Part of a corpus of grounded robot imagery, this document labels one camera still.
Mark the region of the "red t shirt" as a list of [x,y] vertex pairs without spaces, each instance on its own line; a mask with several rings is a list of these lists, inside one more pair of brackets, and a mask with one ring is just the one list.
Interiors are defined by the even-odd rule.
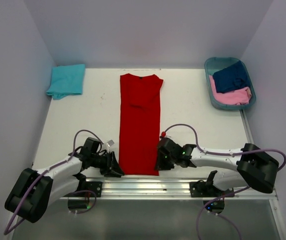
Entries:
[[159,174],[155,165],[162,84],[156,75],[120,76],[119,165],[127,175]]

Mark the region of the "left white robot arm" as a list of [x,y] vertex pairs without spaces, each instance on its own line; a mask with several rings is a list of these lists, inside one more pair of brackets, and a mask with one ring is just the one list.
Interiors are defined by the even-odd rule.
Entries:
[[5,209],[35,223],[47,207],[61,197],[75,195],[88,200],[99,196],[97,187],[86,182],[86,176],[82,174],[84,170],[94,167],[102,176],[112,178],[125,175],[115,153],[99,150],[101,145],[99,140],[88,137],[84,145],[65,159],[39,170],[24,169],[5,201]]

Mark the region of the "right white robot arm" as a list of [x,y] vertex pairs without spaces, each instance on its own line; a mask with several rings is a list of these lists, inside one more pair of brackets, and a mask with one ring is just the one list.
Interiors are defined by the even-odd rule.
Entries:
[[279,162],[256,145],[247,143],[243,148],[214,152],[200,149],[195,144],[180,146],[170,138],[162,138],[157,145],[155,169],[213,167],[205,190],[210,196],[231,188],[251,187],[261,193],[274,190]]

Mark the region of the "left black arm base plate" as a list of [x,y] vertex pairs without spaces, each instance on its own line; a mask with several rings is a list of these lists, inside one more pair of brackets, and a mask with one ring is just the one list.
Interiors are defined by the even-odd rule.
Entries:
[[103,182],[101,181],[86,181],[82,184],[80,190],[81,191],[85,191],[87,190],[87,192],[85,192],[85,195],[87,197],[94,197],[96,196],[97,198],[101,197],[101,192],[102,192],[102,185],[103,185]]

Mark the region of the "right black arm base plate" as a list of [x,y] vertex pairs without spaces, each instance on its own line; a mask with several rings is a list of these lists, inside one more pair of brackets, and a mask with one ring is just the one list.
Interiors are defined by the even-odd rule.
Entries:
[[203,180],[189,182],[189,191],[192,198],[227,197],[227,194],[231,194],[230,198],[235,196],[234,189],[222,191]]

